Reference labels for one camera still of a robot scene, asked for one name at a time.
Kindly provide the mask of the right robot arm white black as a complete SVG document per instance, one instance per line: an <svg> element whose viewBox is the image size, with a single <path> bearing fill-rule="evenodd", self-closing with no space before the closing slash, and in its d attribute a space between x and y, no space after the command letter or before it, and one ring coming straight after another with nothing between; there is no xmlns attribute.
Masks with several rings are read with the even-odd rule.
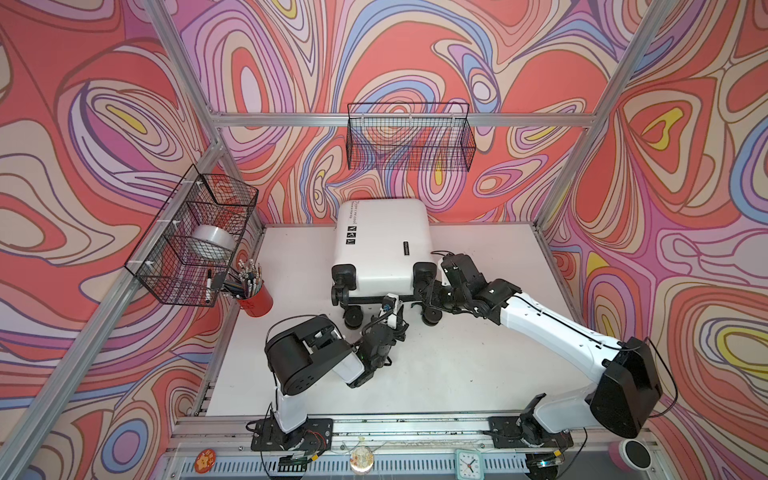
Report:
<svg viewBox="0 0 768 480"><path fill-rule="evenodd" d="M662 395L649 342L600 334L558 314L506 280L480 288L436 281L418 290L428 308L467 313L521 333L577 368L587 384L558 395L540 394L520 422L526 440L544 433L599 426L625 439L636 438Z"/></svg>

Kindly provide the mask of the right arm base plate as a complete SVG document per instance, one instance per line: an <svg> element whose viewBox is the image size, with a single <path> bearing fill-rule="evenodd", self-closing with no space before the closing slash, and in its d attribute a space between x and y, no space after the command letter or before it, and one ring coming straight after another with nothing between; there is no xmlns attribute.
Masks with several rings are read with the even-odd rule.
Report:
<svg viewBox="0 0 768 480"><path fill-rule="evenodd" d="M567 450L574 445L570 433L547 432L533 417L494 416L488 423L482 433L492 439L495 448Z"/></svg>

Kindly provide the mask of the black suitcase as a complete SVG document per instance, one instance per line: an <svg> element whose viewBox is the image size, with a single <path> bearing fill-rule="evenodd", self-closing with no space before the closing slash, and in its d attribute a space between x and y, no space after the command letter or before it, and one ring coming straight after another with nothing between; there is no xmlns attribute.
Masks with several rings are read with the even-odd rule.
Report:
<svg viewBox="0 0 768 480"><path fill-rule="evenodd" d="M417 199L346 201L335 235L331 302L350 330L362 326L364 305L389 294L422 302L438 278L427 209Z"/></svg>

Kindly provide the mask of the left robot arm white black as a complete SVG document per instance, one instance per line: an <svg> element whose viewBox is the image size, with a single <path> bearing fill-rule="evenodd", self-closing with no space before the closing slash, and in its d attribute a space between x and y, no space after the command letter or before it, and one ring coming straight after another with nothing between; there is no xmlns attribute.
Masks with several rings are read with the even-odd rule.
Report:
<svg viewBox="0 0 768 480"><path fill-rule="evenodd" d="M325 315L304 315L303 322L265 340L264 353L276 387L274 419L290 434L308 418L303 394L333 372L350 388L369 381L391 364L390 351L406 339L403 314L382 314L366 325L354 343Z"/></svg>

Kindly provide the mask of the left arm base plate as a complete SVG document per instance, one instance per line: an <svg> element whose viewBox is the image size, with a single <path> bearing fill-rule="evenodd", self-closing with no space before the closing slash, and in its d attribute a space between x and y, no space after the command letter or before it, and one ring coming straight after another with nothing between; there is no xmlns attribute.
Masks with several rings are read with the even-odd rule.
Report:
<svg viewBox="0 0 768 480"><path fill-rule="evenodd" d="M297 429L286 433L271 417L248 422L252 434L251 450L256 452L304 452L320 454L332 447L332 418L308 418Z"/></svg>

